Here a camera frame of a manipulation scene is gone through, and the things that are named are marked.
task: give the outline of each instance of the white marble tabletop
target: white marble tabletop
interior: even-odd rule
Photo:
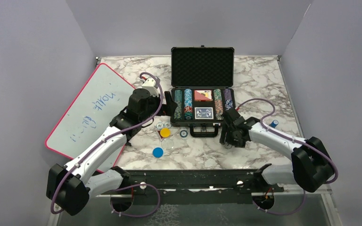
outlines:
[[[142,84],[138,75],[149,72],[160,78],[164,91],[172,89],[170,56],[102,57],[101,62],[109,65],[136,88]],[[237,105],[254,97],[271,100],[276,105],[276,113],[266,123],[278,120],[280,123],[277,129],[300,136],[276,56],[235,56],[232,88]],[[269,104],[255,101],[243,106],[239,112],[245,118],[261,118],[271,109]],[[220,132],[214,138],[194,138],[191,135],[181,138],[180,130],[186,129],[182,127],[170,129],[174,148],[165,150],[161,158],[155,158],[153,149],[161,147],[155,128],[159,121],[170,121],[170,117],[156,117],[151,126],[132,138],[132,146],[125,147],[117,162],[118,166],[125,170],[257,169],[266,163],[279,165],[290,162],[278,152],[254,142],[248,142],[245,148],[226,149],[219,143]]]

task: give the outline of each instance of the poker chip stack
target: poker chip stack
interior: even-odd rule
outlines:
[[[221,91],[219,89],[214,90],[214,106],[216,109],[216,119],[221,120],[223,108],[222,108]]]
[[[181,109],[182,109],[182,91],[177,89],[174,94],[174,102],[177,104],[174,112],[174,119],[181,119]]]
[[[192,119],[192,90],[184,90],[184,117],[186,120]]]
[[[224,99],[225,99],[225,110],[226,111],[234,107],[234,104],[232,103],[232,96],[231,96],[230,89],[224,90]]]

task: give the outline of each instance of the case handle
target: case handle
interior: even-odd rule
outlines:
[[[195,132],[194,131],[194,126],[190,126],[189,127],[189,133],[191,134],[191,136],[193,137],[216,137],[218,134],[218,125],[214,126],[214,132],[207,132],[207,130],[205,131],[201,131],[200,132]]]

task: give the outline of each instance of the gray wall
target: gray wall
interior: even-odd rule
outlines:
[[[314,0],[281,64],[304,134],[340,170],[344,225],[362,225],[362,0]]]
[[[99,56],[170,54],[171,47],[231,46],[281,55],[311,0],[67,0]]]
[[[0,1],[0,225],[46,225],[44,147],[91,74],[93,53],[63,0]]]

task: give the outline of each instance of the white poker chip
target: white poker chip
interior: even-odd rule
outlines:
[[[165,127],[165,125],[164,125],[161,121],[156,124],[156,129],[157,129],[157,130],[161,130],[161,129],[163,129],[164,127]]]
[[[165,128],[171,128],[171,122],[167,121],[165,122]]]
[[[188,132],[187,132],[186,130],[181,130],[180,136],[181,136],[182,138],[186,138],[186,137],[188,136]]]

